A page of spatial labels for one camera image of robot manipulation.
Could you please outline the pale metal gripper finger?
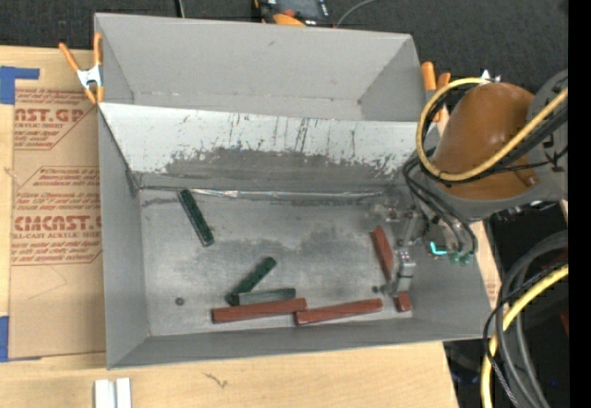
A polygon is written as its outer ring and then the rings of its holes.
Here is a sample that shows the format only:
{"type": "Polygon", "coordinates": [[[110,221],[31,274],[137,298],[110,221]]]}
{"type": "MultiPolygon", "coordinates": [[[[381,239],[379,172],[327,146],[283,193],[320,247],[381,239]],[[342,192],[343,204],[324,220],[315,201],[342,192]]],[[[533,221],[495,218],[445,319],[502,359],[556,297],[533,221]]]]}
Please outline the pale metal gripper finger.
{"type": "Polygon", "coordinates": [[[413,283],[416,262],[408,248],[396,250],[395,265],[392,275],[392,294],[408,292],[413,283]]]}

